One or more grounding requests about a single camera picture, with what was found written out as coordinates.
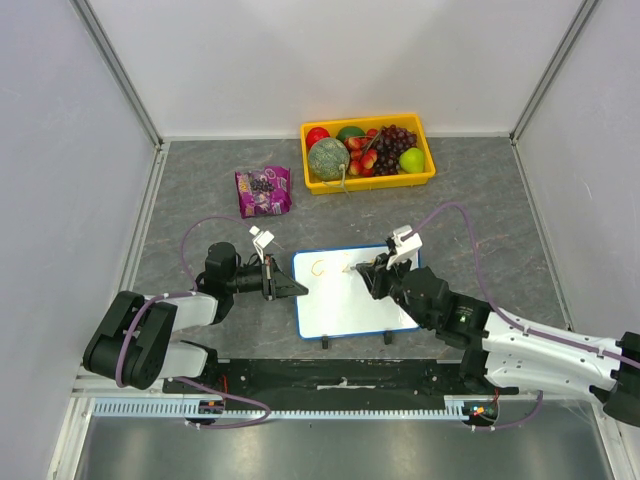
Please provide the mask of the white marker with yellow cap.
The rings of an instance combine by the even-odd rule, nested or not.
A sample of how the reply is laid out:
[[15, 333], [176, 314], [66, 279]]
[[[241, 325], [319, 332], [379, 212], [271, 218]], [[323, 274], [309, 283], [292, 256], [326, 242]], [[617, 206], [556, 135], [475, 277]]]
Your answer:
[[372, 270], [375, 269], [376, 264], [377, 264], [377, 260], [373, 259], [373, 260], [358, 262], [358, 263], [349, 265], [346, 268], [346, 270], [347, 271], [357, 271], [357, 272], [372, 271]]

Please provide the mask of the blue framed whiteboard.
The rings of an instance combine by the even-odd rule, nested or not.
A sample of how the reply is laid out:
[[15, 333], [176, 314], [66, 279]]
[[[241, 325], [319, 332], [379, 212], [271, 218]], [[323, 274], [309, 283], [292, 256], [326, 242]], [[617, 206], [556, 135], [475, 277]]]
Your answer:
[[415, 331], [414, 320], [394, 301], [375, 300], [351, 266], [385, 253], [384, 244], [301, 250], [292, 257], [293, 278], [308, 289], [296, 298], [298, 332], [306, 340]]

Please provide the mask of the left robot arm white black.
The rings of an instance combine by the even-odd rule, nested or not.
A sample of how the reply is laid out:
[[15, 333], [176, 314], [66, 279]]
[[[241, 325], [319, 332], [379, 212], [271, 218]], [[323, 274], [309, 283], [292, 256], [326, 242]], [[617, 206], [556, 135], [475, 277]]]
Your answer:
[[83, 368], [121, 388], [145, 390], [159, 378], [182, 375], [196, 392], [211, 392], [220, 371], [207, 361], [206, 348], [190, 343], [172, 347], [172, 334], [221, 322], [237, 294], [252, 292], [273, 301], [303, 296], [309, 290], [283, 272], [270, 255], [255, 253], [243, 264], [232, 244], [214, 243], [193, 291], [149, 298], [119, 292], [85, 348]]

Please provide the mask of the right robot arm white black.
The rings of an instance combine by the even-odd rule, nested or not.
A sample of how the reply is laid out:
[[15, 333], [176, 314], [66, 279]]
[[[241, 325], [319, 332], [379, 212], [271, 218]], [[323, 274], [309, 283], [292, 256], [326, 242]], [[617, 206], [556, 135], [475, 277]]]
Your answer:
[[391, 265], [386, 254], [352, 269], [373, 299], [391, 299], [420, 328], [463, 351], [457, 377], [465, 391], [494, 387], [576, 396], [600, 403], [617, 421], [639, 424], [638, 335], [581, 335], [513, 316], [451, 291], [428, 267]]

